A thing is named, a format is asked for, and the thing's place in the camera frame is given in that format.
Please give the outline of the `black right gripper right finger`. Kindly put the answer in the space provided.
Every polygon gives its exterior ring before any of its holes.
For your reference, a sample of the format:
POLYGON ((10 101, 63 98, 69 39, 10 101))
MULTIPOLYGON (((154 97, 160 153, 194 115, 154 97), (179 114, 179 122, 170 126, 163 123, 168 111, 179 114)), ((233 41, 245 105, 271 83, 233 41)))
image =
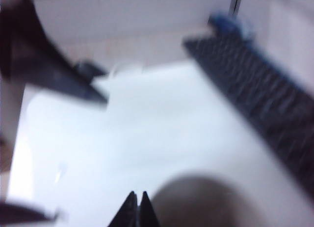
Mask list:
POLYGON ((160 227, 152 203, 146 191, 143 192, 139 208, 140 227, 160 227))

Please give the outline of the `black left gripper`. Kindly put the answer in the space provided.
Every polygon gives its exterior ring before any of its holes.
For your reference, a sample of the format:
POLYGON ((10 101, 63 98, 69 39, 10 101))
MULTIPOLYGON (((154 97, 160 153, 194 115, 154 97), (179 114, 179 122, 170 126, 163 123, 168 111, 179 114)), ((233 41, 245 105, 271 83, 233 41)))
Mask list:
POLYGON ((0 69, 11 81, 108 103, 107 96, 78 74, 94 78, 105 76, 106 70, 90 61, 80 61, 73 68, 45 33, 33 0, 0 0, 0 69))

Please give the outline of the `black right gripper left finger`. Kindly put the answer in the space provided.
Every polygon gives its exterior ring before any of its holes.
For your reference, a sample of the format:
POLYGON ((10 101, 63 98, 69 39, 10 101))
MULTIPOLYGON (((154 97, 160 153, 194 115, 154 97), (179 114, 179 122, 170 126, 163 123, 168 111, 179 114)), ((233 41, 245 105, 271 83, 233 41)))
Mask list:
POLYGON ((137 212, 137 196, 131 191, 108 227, 133 227, 137 212))

